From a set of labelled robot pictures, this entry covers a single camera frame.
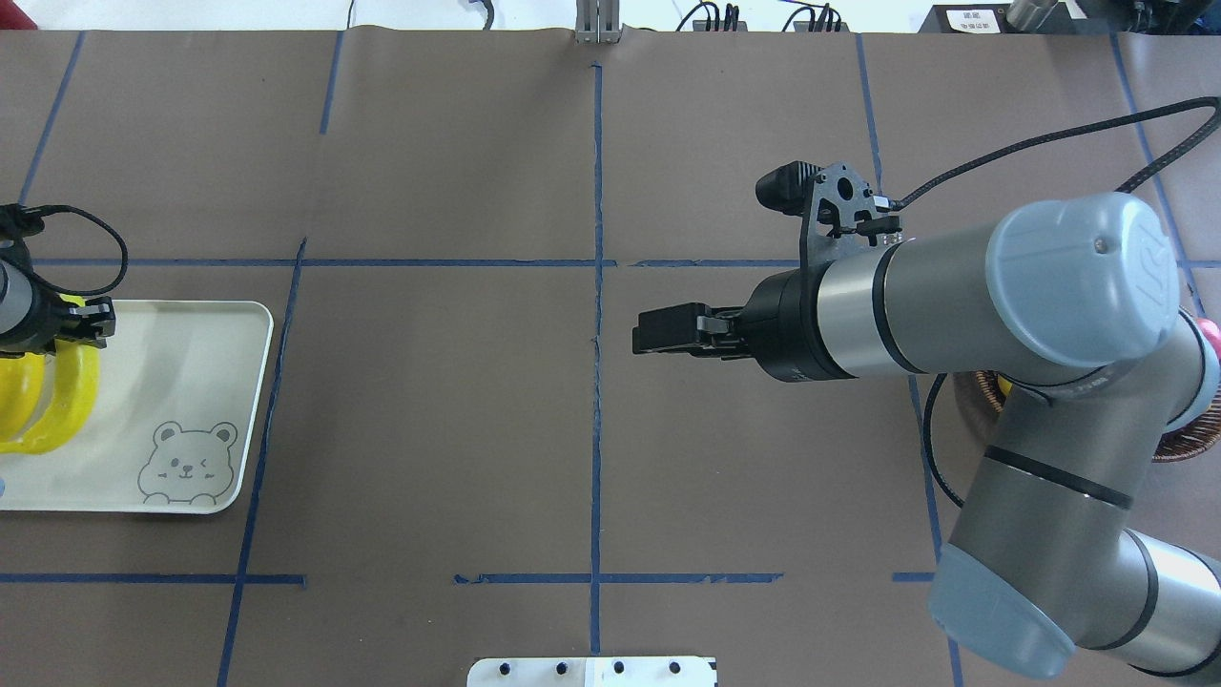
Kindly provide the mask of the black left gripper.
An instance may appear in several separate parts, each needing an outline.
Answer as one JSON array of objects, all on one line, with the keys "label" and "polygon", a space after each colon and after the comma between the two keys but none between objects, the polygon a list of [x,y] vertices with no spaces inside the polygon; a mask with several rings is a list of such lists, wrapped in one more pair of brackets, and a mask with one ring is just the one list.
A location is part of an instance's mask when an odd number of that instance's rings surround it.
[{"label": "black left gripper", "polygon": [[116,329],[116,309],[111,299],[63,299],[34,277],[31,283],[31,325],[24,336],[28,355],[53,356],[57,353],[57,336],[67,343],[83,347],[106,347]]}]

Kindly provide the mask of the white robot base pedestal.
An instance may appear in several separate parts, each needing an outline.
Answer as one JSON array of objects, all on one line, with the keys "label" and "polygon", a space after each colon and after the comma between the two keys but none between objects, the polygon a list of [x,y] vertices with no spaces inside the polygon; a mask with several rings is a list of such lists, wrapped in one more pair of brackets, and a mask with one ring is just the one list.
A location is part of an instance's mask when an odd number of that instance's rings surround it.
[{"label": "white robot base pedestal", "polygon": [[713,656],[493,656],[466,686],[718,686]]}]

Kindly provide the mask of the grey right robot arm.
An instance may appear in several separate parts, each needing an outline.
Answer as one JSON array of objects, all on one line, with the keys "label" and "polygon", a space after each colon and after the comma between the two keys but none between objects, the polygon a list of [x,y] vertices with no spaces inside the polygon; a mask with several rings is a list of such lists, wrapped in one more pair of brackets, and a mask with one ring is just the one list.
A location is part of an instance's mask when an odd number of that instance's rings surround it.
[{"label": "grey right robot arm", "polygon": [[1028,678],[1081,649],[1219,683],[1219,563],[1129,530],[1168,431],[1219,390],[1158,215],[1128,193],[862,246],[813,239],[742,308],[647,310],[632,351],[755,358],[784,382],[990,370],[1012,388],[928,597],[944,635]]}]

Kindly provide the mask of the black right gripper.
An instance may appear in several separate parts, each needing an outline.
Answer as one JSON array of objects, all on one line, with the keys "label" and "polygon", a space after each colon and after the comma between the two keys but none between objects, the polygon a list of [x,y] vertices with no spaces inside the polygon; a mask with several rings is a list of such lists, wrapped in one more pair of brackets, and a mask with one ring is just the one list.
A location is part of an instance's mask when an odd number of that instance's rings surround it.
[{"label": "black right gripper", "polygon": [[631,332],[632,355],[686,353],[740,356],[740,340],[766,373],[785,383],[840,378],[813,326],[799,270],[772,275],[741,310],[687,301],[639,314]]}]

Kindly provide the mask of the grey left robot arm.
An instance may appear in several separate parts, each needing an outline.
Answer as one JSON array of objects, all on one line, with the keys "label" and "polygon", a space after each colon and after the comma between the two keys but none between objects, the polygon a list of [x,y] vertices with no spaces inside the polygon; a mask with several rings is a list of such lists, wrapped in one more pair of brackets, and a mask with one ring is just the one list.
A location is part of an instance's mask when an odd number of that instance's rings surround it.
[{"label": "grey left robot arm", "polygon": [[104,348],[117,317],[109,297],[82,299],[59,293],[2,260],[1,355],[55,356],[67,344]]}]

